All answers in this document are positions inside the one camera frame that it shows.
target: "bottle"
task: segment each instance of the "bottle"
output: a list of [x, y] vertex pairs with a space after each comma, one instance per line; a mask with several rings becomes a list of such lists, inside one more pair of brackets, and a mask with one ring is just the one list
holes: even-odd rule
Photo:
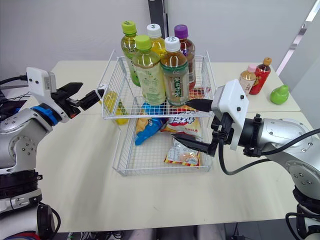
[[249, 64], [247, 70], [243, 71], [240, 74], [239, 83], [240, 83], [246, 96], [248, 96], [248, 94], [249, 94], [249, 92], [250, 92], [250, 90], [256, 80], [255, 70], [256, 70], [256, 65]]
[[188, 60], [189, 69], [189, 89], [196, 85], [196, 48], [191, 40], [188, 39], [188, 27], [180, 24], [174, 27], [174, 35], [180, 40], [180, 51]]
[[[103, 104], [104, 104], [104, 109], [107, 109], [109, 113], [112, 113], [116, 104], [118, 98], [118, 94], [115, 91], [109, 91], [104, 99], [103, 99]], [[124, 107], [124, 105], [121, 102], [121, 99], [119, 100], [118, 106], [116, 107], [115, 110], [115, 115], [127, 115], [127, 111]], [[124, 125], [128, 122], [128, 118], [118, 118], [115, 120], [115, 122], [118, 125]]]
[[146, 26], [148, 36], [151, 40], [151, 50], [163, 58], [166, 53], [165, 40], [161, 37], [161, 28], [158, 24], [149, 24]]
[[182, 106], [189, 100], [188, 60], [180, 52], [180, 41], [175, 36], [164, 40], [166, 54], [161, 59], [167, 101]]
[[271, 57], [266, 57], [263, 60], [263, 63], [258, 65], [256, 67], [256, 70], [254, 72], [255, 74], [255, 82], [251, 88], [250, 94], [251, 95], [256, 95], [260, 93], [263, 85], [265, 84], [267, 77], [269, 76], [271, 72], [271, 68], [269, 65], [271, 64], [272, 59]]
[[125, 60], [128, 63], [132, 82], [136, 86], [140, 87], [139, 79], [132, 62], [132, 57], [136, 53], [136, 24], [133, 21], [124, 21], [121, 26], [124, 33], [124, 37], [121, 39], [121, 48], [124, 53]]
[[160, 67], [160, 57], [151, 51], [151, 41], [147, 35], [135, 38], [137, 52], [133, 56], [136, 74], [140, 79], [141, 92], [147, 104], [163, 104], [166, 100], [164, 76]]

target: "wire basket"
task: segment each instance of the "wire basket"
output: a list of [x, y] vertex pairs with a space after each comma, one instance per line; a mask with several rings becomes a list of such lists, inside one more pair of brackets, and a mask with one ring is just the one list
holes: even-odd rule
[[[208, 143], [208, 131], [204, 119], [200, 118], [202, 141]], [[173, 137], [168, 132], [158, 132], [141, 145], [135, 145], [137, 118], [130, 119], [119, 158], [114, 156], [113, 168], [123, 176], [145, 174], [177, 174], [208, 172], [213, 158], [200, 153], [199, 166], [185, 166], [164, 162], [173, 145]]]
[[[210, 59], [207, 56], [195, 56], [195, 91], [192, 92], [192, 98], [199, 99], [213, 99], [215, 88], [211, 84], [214, 83], [213, 73], [211, 69]], [[98, 90], [103, 89], [104, 94], [102, 97], [98, 94]], [[112, 102], [104, 103], [106, 95], [113, 92]], [[141, 118], [142, 105], [145, 103], [141, 88], [136, 86], [130, 76], [129, 67], [124, 56], [117, 56], [113, 51], [101, 80], [96, 89], [97, 95], [100, 97], [102, 103], [102, 117], [103, 119], [120, 119], [120, 118]], [[168, 101], [163, 110], [159, 112], [149, 112], [143, 117], [177, 117], [178, 113], [175, 107], [171, 106]], [[190, 111], [195, 111], [196, 117], [212, 117], [212, 112], [197, 111], [191, 107], [183, 107], [188, 114]]]

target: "red bottle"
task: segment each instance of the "red bottle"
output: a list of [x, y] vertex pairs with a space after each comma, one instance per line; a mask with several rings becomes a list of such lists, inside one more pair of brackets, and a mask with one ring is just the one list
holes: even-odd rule
[[258, 93], [260, 93], [263, 85], [267, 80], [267, 77], [271, 72], [271, 68], [269, 67], [271, 62], [272, 62], [272, 59], [270, 57], [266, 57], [263, 60], [263, 63], [256, 67], [256, 70], [254, 72], [255, 82], [249, 92], [251, 95], [257, 95]]

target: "table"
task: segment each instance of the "table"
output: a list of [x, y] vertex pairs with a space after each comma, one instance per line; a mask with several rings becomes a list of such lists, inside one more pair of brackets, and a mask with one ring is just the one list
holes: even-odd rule
[[[262, 117], [292, 118], [311, 129], [301, 112], [264, 112]], [[112, 168], [117, 134], [112, 120], [79, 114], [39, 143], [39, 187], [43, 202], [61, 216], [60, 232], [273, 220], [296, 211], [294, 183], [274, 162], [234, 176], [225, 175], [215, 160], [207, 173], [123, 177]], [[240, 147], [227, 146], [224, 159], [228, 170], [253, 161]]]
[[[55, 74], [57, 88], [70, 82], [82, 82], [84, 85], [80, 91], [75, 94], [73, 99], [81, 99], [91, 90], [96, 89], [100, 81], [108, 61], [59, 61], [52, 69]], [[227, 81], [237, 79], [242, 71], [247, 69], [248, 62], [213, 62], [213, 76], [218, 86], [224, 85]], [[284, 111], [300, 111], [298, 104], [295, 102], [291, 94], [288, 100], [282, 105], [276, 105], [269, 99], [273, 89], [281, 86], [283, 83], [271, 67], [271, 73], [258, 95], [249, 95], [248, 112], [284, 112]], [[34, 97], [30, 97], [25, 108], [38, 105]], [[82, 114], [101, 114], [102, 110], [99, 104], [94, 105], [87, 111], [81, 111]]]

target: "white wall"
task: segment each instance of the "white wall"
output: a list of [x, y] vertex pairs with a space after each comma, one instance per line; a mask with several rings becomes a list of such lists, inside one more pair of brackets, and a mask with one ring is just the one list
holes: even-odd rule
[[60, 60], [107, 60], [121, 53], [121, 22], [150, 24], [148, 0], [0, 0], [0, 80]]
[[280, 74], [313, 128], [320, 128], [320, 12]]
[[186, 24], [196, 54], [213, 62], [261, 62], [277, 69], [315, 0], [167, 0], [169, 34]]

